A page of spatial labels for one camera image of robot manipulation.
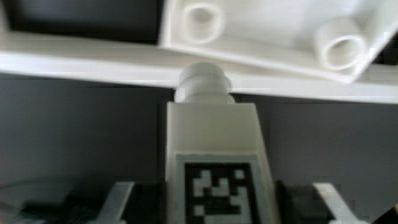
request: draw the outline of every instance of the rounded tip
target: rounded tip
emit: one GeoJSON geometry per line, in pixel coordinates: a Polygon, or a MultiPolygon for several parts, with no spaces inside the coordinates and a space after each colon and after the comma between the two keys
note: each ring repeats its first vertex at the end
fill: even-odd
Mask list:
{"type": "Polygon", "coordinates": [[[193,74],[223,76],[223,71],[221,68],[212,63],[198,62],[184,68],[182,74],[179,76],[179,81],[182,82],[193,74]]]}

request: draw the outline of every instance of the white plastic part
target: white plastic part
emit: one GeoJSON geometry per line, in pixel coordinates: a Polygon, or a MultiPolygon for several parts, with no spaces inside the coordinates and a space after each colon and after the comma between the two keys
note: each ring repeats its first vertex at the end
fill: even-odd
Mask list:
{"type": "Polygon", "coordinates": [[[175,102],[232,103],[230,82],[221,69],[211,63],[196,63],[182,71],[175,89],[175,102]]]}
{"type": "MultiPolygon", "coordinates": [[[[212,82],[221,83],[216,94],[227,95],[225,87],[228,82],[214,65],[198,63],[184,69],[177,91],[180,91],[186,81],[189,82],[195,78],[200,81],[193,82],[187,88],[195,88],[195,83],[198,86],[212,82]]],[[[187,98],[179,98],[175,95],[180,103],[168,103],[166,105],[166,223],[175,223],[175,212],[180,211],[180,207],[175,209],[175,206],[180,206],[180,204],[173,200],[180,187],[180,183],[177,184],[177,161],[180,161],[177,156],[193,155],[193,157],[203,156],[205,158],[223,156],[227,158],[234,157],[237,160],[243,157],[255,159],[255,167],[260,172],[260,175],[257,175],[260,192],[266,198],[266,209],[260,212],[269,218],[269,224],[278,224],[275,188],[255,106],[250,103],[225,103],[223,98],[216,102],[214,89],[205,92],[207,89],[202,87],[196,88],[198,95],[193,94],[187,98]],[[211,100],[202,100],[205,94],[211,94],[211,100]]]]}
{"type": "Polygon", "coordinates": [[[164,49],[342,83],[356,80],[398,31],[398,0],[250,0],[235,13],[227,11],[241,6],[239,1],[196,2],[221,5],[221,34],[211,32],[216,33],[212,41],[186,41],[179,24],[189,1],[168,0],[161,26],[164,49]],[[349,21],[338,29],[330,25],[335,18],[349,21]],[[340,51],[324,51],[324,44],[330,49],[335,45],[346,47],[340,51]],[[315,57],[315,49],[322,49],[322,59],[315,57]]]}
{"type": "Polygon", "coordinates": [[[132,185],[132,182],[115,183],[95,221],[92,221],[88,224],[125,224],[125,222],[120,220],[120,215],[127,203],[132,185]]]}
{"type": "Polygon", "coordinates": [[[338,192],[328,183],[315,183],[314,189],[319,193],[322,202],[330,209],[335,220],[330,221],[330,224],[369,224],[365,221],[356,219],[356,216],[351,213],[344,200],[340,198],[338,192]]]}
{"type": "Polygon", "coordinates": [[[319,64],[330,70],[347,69],[365,58],[367,44],[362,31],[347,18],[321,25],[314,35],[314,50],[319,64]]]}
{"type": "MultiPolygon", "coordinates": [[[[246,4],[232,5],[235,9],[228,14],[235,14],[239,10],[244,11],[255,3],[255,0],[241,1],[246,4]]],[[[379,1],[370,2],[365,1],[363,13],[360,13],[363,18],[356,20],[370,21],[365,24],[358,23],[369,40],[369,49],[372,49],[367,52],[369,60],[376,57],[378,49],[392,37],[394,33],[388,31],[398,27],[395,0],[381,1],[381,4],[379,1]],[[365,5],[370,2],[376,5],[376,12],[367,18],[372,8],[367,10],[365,5]]],[[[175,1],[168,0],[164,13],[173,13],[170,9],[175,6],[175,1]]],[[[170,26],[168,19],[170,16],[164,16],[163,26],[170,26]]],[[[198,61],[209,61],[198,56],[157,49],[155,46],[13,32],[6,30],[4,24],[1,10],[0,72],[6,74],[175,88],[182,67],[198,61]]],[[[166,43],[168,37],[170,34],[163,32],[161,38],[166,43]]],[[[237,60],[239,63],[230,63],[211,59],[211,62],[227,71],[232,93],[398,104],[398,66],[370,65],[367,68],[367,60],[362,60],[354,67],[354,73],[362,74],[362,78],[354,84],[340,85],[324,79],[296,75],[294,71],[285,72],[285,69],[246,66],[241,64],[243,60],[237,60]]]]}

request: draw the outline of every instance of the mounting hole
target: mounting hole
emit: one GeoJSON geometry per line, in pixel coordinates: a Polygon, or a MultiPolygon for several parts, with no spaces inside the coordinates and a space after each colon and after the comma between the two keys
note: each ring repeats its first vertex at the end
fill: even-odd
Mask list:
{"type": "Polygon", "coordinates": [[[214,17],[211,11],[205,8],[195,8],[191,10],[189,15],[191,15],[191,20],[196,23],[209,23],[214,17]]]}
{"type": "Polygon", "coordinates": [[[333,68],[347,68],[354,65],[362,56],[363,45],[356,39],[340,39],[326,49],[326,61],[333,68]]]}

